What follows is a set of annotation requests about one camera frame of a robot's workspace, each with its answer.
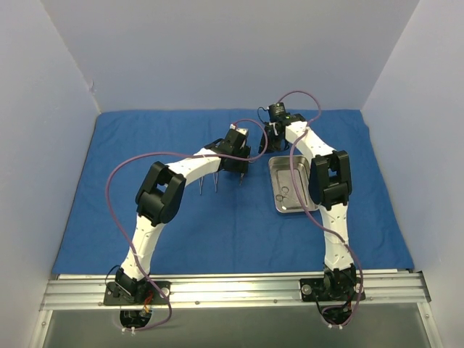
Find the steel tweezers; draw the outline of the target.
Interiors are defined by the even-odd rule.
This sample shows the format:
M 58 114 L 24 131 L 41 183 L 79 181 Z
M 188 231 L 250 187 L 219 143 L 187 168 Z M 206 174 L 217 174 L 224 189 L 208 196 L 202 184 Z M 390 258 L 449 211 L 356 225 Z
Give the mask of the steel tweezers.
M 202 192 L 203 192 L 203 185 L 204 185 L 204 177 L 201 177 L 199 179 L 199 194 L 200 194 L 200 196 L 202 195 Z
M 219 178 L 219 172 L 213 173 L 213 182 L 214 182 L 215 193 L 218 192 L 218 178 Z

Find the blue surgical drape cloth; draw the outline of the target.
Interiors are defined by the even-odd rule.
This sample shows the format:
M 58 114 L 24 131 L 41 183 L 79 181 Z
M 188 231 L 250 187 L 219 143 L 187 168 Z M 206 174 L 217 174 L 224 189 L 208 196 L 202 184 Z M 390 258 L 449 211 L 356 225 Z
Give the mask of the blue surgical drape cloth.
M 229 125 L 255 119 L 252 109 L 122 111 L 97 117 L 55 274 L 104 275 L 128 253 L 136 222 L 136 193 L 153 160 L 193 154 L 223 137 Z M 349 243 L 362 268 L 411 269 L 413 259 L 394 216 L 370 134 L 357 110 L 307 110 L 313 130 L 349 154 L 353 191 L 347 213 Z M 319 271 L 324 238 L 304 214 L 276 210 L 268 156 L 239 176 L 221 173 L 184 191 L 152 257 L 153 274 Z

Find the steel instrument tray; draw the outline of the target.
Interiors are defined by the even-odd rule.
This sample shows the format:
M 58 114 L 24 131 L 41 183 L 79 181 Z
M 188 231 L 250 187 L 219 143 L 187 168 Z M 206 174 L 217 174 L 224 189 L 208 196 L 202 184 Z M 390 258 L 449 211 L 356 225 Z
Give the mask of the steel instrument tray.
M 310 212 L 316 211 L 317 206 L 310 198 L 309 194 L 309 176 L 310 165 L 307 159 L 302 155 L 294 155 L 294 170 L 290 168 L 290 156 L 276 156 L 271 157 L 268 161 L 270 171 L 270 179 L 273 190 L 273 198 L 276 210 L 281 214 L 299 213 L 304 212 L 302 205 L 299 203 L 291 174 L 294 174 L 297 188 L 302 196 L 303 202 Z M 279 188 L 282 186 L 289 187 L 289 197 L 291 198 L 291 205 L 287 210 L 281 210 L 280 204 L 277 203 L 275 195 L 279 193 Z

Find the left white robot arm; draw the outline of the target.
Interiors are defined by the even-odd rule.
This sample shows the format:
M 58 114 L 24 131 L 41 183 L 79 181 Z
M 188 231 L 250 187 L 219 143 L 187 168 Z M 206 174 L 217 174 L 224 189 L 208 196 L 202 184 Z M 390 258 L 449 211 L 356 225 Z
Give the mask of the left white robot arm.
M 146 295 L 146 276 L 163 228 L 177 215 L 185 187 L 206 175 L 225 170 L 244 175 L 251 147 L 246 128 L 232 125 L 225 135 L 191 157 L 164 164 L 154 162 L 136 195 L 136 228 L 130 251 L 116 272 L 120 296 L 138 304 Z

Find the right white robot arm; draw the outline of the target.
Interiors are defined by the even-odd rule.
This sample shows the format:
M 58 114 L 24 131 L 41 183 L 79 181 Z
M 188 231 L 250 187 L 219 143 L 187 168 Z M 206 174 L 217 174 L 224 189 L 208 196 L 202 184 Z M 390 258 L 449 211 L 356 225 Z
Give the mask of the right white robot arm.
M 300 114 L 286 111 L 282 102 L 267 108 L 269 121 L 262 143 L 269 152 L 281 144 L 298 150 L 310 163 L 308 194 L 320 212 L 325 239 L 323 293 L 338 299 L 356 284 L 356 268 L 349 248 L 347 208 L 352 193 L 349 155 L 326 144 Z

